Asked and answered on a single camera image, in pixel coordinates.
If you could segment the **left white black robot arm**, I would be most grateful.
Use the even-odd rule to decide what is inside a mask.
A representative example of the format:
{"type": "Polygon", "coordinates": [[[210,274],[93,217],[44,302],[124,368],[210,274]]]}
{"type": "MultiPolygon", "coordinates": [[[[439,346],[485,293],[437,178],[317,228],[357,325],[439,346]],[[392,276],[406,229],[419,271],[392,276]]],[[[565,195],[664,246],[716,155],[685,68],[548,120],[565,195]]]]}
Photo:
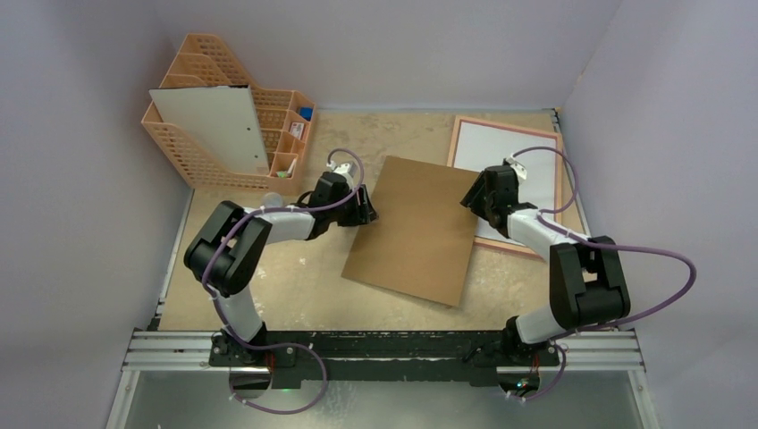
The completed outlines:
{"type": "Polygon", "coordinates": [[[186,249],[183,263],[209,295],[232,342],[232,354],[246,366],[266,353],[265,323],[249,286],[265,248],[284,241],[314,240],[332,225],[358,227],[377,220],[365,185],[345,173],[325,172],[314,189],[290,204],[271,202],[246,209],[219,203],[186,249]]]}

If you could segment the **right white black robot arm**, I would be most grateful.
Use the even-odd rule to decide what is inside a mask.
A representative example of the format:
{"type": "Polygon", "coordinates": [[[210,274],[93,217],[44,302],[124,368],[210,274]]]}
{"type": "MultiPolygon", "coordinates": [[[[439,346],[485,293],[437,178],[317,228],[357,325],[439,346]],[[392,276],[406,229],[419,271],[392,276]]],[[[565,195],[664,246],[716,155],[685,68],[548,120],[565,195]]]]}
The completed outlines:
{"type": "Polygon", "coordinates": [[[513,316],[501,332],[506,359],[522,364],[549,339],[629,314],[627,283],[614,241],[561,232],[537,207],[518,198],[520,175],[503,164],[481,171],[461,204],[503,237],[531,250],[549,265],[549,302],[513,316]]]}

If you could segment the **brown cardboard backing board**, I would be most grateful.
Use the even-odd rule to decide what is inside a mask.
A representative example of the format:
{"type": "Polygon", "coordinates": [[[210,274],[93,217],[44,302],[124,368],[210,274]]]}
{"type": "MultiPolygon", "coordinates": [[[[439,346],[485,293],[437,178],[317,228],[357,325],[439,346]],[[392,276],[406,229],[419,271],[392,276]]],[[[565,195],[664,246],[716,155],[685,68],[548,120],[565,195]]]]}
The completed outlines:
{"type": "Polygon", "coordinates": [[[378,217],[358,229],[342,276],[458,306],[478,223],[460,201],[477,176],[386,157],[370,197],[378,217]]]}

